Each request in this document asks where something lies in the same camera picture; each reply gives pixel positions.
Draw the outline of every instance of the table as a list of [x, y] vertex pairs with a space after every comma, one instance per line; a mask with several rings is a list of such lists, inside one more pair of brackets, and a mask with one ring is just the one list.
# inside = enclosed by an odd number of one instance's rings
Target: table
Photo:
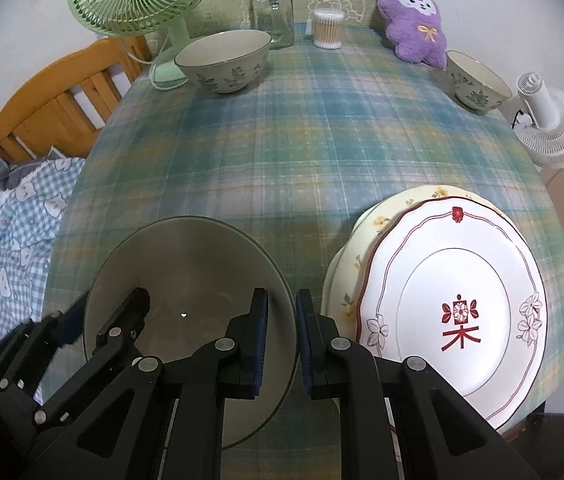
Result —
[[[536, 168], [500, 113], [463, 108], [442, 73], [396, 59], [376, 32], [347, 27], [344, 47], [326, 51], [301, 27], [296, 45], [271, 52], [236, 94], [133, 84], [68, 202], [44, 312], [66, 309], [132, 232], [178, 215], [247, 232], [319, 308], [327, 266], [363, 211], [409, 187], [450, 184], [517, 224], [546, 288], [544, 361], [510, 428], [564, 380], [564, 234]], [[83, 359], [79, 345], [57, 355], [46, 391]], [[339, 478], [337, 411], [311, 402], [301, 383], [299, 374], [267, 426], [223, 453], [223, 479]]]

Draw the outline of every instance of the glass jar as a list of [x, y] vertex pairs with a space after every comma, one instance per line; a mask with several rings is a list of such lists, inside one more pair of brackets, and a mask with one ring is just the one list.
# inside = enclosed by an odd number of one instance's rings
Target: glass jar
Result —
[[271, 35], [271, 48], [293, 44], [293, 0], [249, 0], [249, 19], [251, 28]]

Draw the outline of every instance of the bowl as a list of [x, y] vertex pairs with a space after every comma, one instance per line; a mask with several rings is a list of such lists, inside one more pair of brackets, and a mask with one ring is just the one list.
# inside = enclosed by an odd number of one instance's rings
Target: bowl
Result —
[[449, 50], [446, 58], [446, 73], [456, 97], [469, 108], [486, 112], [513, 97], [507, 84], [478, 60], [456, 50]]
[[264, 426], [287, 393], [297, 357], [293, 297], [264, 249], [233, 226], [195, 216], [135, 232], [110, 254], [92, 286], [84, 314], [88, 358], [98, 330], [137, 286], [148, 290], [151, 309], [135, 346], [165, 363], [222, 337], [233, 317], [249, 311], [253, 289], [268, 291], [260, 394], [255, 400], [226, 400], [222, 446]]
[[270, 43], [270, 34], [261, 30], [228, 30], [188, 44], [175, 64], [202, 88], [229, 94], [259, 75]]

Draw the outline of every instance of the yellow bow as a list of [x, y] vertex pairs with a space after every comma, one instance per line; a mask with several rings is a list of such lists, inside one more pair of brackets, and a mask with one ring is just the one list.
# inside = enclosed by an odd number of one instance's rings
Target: yellow bow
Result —
[[428, 28], [426, 25], [418, 25], [417, 26], [417, 30], [419, 30], [420, 32], [426, 32], [427, 35], [424, 38], [424, 41], [433, 41], [434, 43], [436, 42], [436, 39], [433, 37], [434, 34], [438, 33], [438, 30], [436, 28]]

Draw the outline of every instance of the wooden headboard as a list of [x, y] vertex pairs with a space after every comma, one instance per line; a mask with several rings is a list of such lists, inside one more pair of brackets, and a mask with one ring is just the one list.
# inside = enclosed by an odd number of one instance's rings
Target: wooden headboard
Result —
[[132, 83], [144, 66], [132, 60], [150, 60], [143, 36], [104, 38], [69, 54], [31, 77], [0, 112], [0, 157], [25, 162], [47, 155], [51, 146], [70, 156], [87, 156], [99, 130], [69, 92], [80, 87], [104, 122], [121, 101], [107, 69], [121, 65]]

